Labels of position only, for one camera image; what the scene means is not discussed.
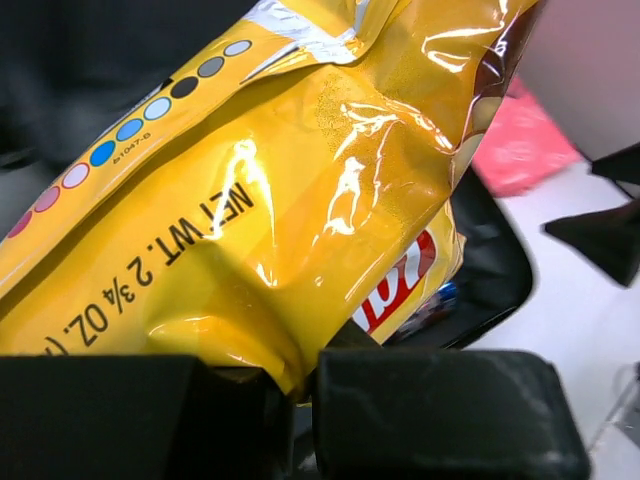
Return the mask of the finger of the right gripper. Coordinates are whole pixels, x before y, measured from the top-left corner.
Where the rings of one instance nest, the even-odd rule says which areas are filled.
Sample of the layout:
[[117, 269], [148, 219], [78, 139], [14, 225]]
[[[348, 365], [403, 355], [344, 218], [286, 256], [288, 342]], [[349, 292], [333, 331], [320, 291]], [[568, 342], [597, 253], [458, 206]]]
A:
[[640, 184], [640, 145], [614, 152], [592, 163], [591, 173], [614, 181]]
[[547, 222], [543, 230], [623, 287], [629, 287], [638, 274], [638, 199], [609, 210], [559, 218]]

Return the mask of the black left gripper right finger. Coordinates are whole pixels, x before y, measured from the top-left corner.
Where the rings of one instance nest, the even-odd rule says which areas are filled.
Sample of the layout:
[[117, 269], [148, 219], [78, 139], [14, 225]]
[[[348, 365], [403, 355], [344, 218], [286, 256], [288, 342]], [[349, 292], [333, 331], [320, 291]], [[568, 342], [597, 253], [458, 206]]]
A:
[[555, 367], [523, 351], [328, 349], [313, 398], [328, 479], [587, 479]]

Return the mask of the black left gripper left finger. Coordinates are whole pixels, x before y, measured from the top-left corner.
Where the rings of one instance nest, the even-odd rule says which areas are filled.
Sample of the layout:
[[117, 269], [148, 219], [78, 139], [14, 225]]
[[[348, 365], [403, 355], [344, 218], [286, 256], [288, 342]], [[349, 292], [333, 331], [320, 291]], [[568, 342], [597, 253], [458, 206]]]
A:
[[1, 361], [5, 479], [281, 479], [292, 403], [259, 368], [182, 355]]

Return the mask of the blue pepsi can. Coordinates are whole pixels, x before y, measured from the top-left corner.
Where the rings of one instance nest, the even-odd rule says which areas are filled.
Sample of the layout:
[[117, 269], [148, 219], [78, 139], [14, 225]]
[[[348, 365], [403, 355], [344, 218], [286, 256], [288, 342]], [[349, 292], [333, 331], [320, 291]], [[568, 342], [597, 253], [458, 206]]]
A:
[[436, 312], [449, 312], [457, 303], [458, 289], [454, 282], [450, 281], [442, 285], [434, 295], [426, 302], [425, 306], [430, 314]]

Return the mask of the yellow chips bag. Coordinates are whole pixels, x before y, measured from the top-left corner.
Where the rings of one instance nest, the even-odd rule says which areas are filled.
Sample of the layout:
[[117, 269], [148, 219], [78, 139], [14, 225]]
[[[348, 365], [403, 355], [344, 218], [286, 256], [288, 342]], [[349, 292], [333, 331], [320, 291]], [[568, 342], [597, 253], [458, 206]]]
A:
[[1, 244], [5, 355], [181, 353], [302, 397], [463, 261], [451, 195], [539, 1], [260, 1]]

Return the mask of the folded coral printed garment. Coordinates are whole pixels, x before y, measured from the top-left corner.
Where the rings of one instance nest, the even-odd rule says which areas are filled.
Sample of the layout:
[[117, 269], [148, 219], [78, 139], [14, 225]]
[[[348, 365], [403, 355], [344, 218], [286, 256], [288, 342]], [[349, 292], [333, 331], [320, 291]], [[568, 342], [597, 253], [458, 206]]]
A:
[[537, 98], [515, 78], [472, 166], [495, 197], [536, 188], [581, 159]]

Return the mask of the grey open suitcase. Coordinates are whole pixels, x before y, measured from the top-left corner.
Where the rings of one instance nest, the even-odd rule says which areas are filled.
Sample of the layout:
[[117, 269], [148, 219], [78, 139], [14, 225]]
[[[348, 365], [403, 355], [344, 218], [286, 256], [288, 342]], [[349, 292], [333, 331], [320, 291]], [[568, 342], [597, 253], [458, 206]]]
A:
[[[1, 244], [99, 137], [258, 2], [3, 2]], [[532, 287], [526, 255], [471, 162], [450, 203], [465, 244], [462, 264], [447, 281], [458, 289], [453, 316], [428, 334], [435, 347], [478, 336], [520, 306]], [[397, 331], [415, 330], [426, 302]], [[349, 322], [326, 347], [346, 333], [365, 345], [395, 335], [379, 343]]]

